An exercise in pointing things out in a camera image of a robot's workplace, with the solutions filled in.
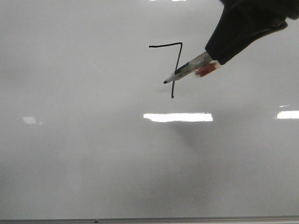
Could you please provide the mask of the black gripper finger sleeve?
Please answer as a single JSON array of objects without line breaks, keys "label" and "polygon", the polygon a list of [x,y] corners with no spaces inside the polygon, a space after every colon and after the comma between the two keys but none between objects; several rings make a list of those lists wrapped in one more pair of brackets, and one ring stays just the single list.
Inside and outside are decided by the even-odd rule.
[{"label": "black gripper finger sleeve", "polygon": [[223,0],[221,18],[205,50],[221,65],[255,40],[285,29],[299,17],[297,0]]}]

